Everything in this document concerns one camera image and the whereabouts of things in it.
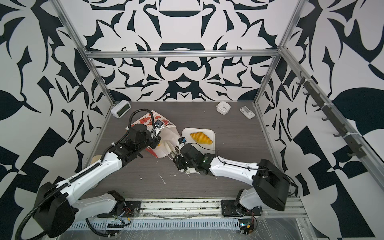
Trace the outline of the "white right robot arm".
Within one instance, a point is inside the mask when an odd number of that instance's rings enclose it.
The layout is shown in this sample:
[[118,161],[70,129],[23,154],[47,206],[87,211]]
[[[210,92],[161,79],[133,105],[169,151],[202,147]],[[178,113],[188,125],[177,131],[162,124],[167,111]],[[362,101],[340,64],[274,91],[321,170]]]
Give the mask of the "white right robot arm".
[[227,160],[216,154],[203,154],[185,141],[176,147],[167,145],[167,149],[181,172],[224,177],[250,185],[250,189],[240,190],[234,201],[240,215],[263,205],[275,211],[285,210],[292,181],[272,162],[265,159],[259,163]]

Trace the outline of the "yellow fake croissant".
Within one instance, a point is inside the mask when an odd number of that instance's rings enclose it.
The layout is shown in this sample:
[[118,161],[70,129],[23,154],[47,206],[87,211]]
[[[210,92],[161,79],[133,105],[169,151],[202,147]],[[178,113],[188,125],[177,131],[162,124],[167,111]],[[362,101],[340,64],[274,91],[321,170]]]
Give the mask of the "yellow fake croissant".
[[213,141],[203,132],[196,132],[190,134],[191,138],[200,145],[212,145]]

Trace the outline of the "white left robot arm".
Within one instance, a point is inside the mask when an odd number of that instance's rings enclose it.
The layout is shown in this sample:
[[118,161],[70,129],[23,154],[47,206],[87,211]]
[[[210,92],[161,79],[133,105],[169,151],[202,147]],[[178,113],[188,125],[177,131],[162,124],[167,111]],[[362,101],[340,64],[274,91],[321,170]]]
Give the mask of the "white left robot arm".
[[38,190],[34,220],[50,238],[64,233],[73,223],[99,214],[120,216],[124,213],[125,198],[116,191],[81,200],[81,196],[110,174],[139,157],[147,147],[161,141],[160,127],[149,131],[136,124],[117,142],[108,147],[100,160],[78,174],[57,184],[47,183]]

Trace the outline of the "red patterned paper bag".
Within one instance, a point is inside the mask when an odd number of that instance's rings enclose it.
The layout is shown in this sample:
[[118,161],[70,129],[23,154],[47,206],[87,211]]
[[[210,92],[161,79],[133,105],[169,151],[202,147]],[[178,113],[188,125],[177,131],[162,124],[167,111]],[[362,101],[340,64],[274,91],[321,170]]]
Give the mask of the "red patterned paper bag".
[[178,141],[181,136],[178,133],[176,126],[171,121],[155,112],[154,110],[152,110],[152,113],[154,120],[156,121],[157,119],[160,119],[164,122],[164,125],[161,129],[157,130],[156,135],[159,136],[161,140],[156,148],[152,149],[151,147],[147,147],[146,150],[157,159],[165,158],[167,156],[170,157],[169,152],[165,148],[164,142]]

